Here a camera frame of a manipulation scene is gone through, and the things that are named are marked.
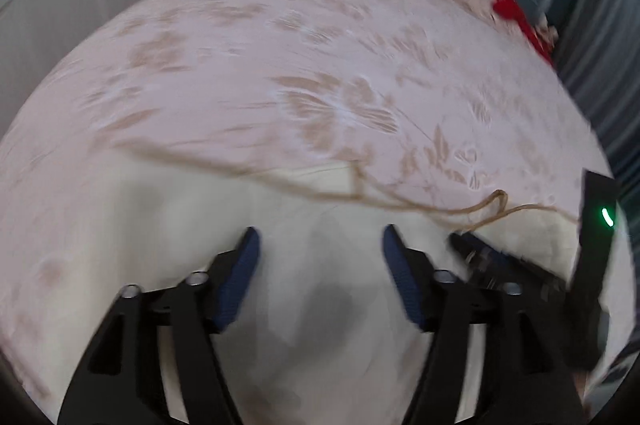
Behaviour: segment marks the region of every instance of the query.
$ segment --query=gray curtain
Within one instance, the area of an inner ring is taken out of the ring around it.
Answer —
[[[640,0],[578,0],[554,60],[620,183],[640,278]],[[639,307],[627,352],[640,349]]]

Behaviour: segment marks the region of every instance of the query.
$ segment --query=green light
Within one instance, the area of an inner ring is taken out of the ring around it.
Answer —
[[[607,224],[612,227],[613,226],[613,219],[611,218],[611,216],[609,215],[609,212],[607,212],[606,208],[602,209],[602,217],[604,217],[604,220],[607,221]]]

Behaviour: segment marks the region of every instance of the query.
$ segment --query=red cloth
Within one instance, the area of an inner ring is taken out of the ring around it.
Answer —
[[[495,0],[494,11],[505,20],[515,20],[520,27],[520,30],[527,37],[534,49],[544,58],[549,64],[553,66],[551,62],[551,50],[552,48],[544,40],[538,37],[535,29],[533,29],[527,21],[527,16],[522,11],[522,8],[518,5],[516,0]]]

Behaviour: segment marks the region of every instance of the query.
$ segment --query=bed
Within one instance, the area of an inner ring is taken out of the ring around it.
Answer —
[[[499,188],[509,206],[575,219],[582,170],[610,174],[607,161],[552,67],[490,7],[143,0],[80,44],[0,144],[0,338],[31,397],[57,414],[42,322],[60,310],[49,294],[74,268],[72,231],[113,148],[255,171],[356,162],[416,206],[465,208]],[[633,326],[622,219],[600,371]]]

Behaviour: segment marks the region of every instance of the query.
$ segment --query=silver bolt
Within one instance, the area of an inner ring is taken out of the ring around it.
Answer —
[[[142,289],[137,284],[129,284],[120,290],[120,296],[123,299],[133,299],[142,293]]]
[[[187,284],[189,286],[199,286],[206,283],[207,280],[209,280],[209,275],[207,275],[206,271],[194,271],[187,277]]]
[[[456,281],[456,277],[449,270],[436,270],[433,278],[440,284],[453,284]]]
[[[502,290],[508,295],[522,295],[522,288],[520,284],[514,282],[505,282],[502,285]]]

